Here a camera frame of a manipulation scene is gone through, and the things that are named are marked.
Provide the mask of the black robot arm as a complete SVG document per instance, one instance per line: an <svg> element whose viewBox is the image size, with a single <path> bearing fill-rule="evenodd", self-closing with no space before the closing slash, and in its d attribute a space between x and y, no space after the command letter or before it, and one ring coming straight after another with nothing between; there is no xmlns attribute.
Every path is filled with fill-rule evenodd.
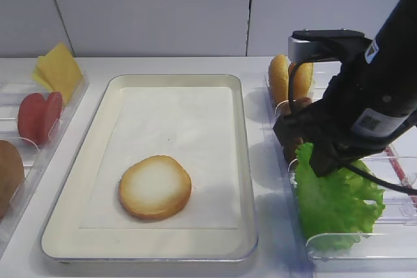
<svg viewBox="0 0 417 278"><path fill-rule="evenodd" d="M318 176L382 152L416 124L416 0L399 0L376 34L297 30L289 37L296 72L289 81L290 112L274 133L281 145L311 143ZM307 104L296 86L307 65L339 61L320 100Z"/></svg>

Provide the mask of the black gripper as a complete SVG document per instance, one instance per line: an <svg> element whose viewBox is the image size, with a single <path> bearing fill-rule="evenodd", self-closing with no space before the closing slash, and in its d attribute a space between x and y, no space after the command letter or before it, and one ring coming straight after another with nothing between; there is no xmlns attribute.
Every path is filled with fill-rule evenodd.
<svg viewBox="0 0 417 278"><path fill-rule="evenodd" d="M343 115L333 117L321 100L291 117L277 117L273 131L282 148L288 137L302 137L304 143L312 143L309 164L318 177L328 176L343 162L381 153L395 139L395 101L395 96L385 94L379 110L364 110L354 123L357 132L344 127Z"/></svg>

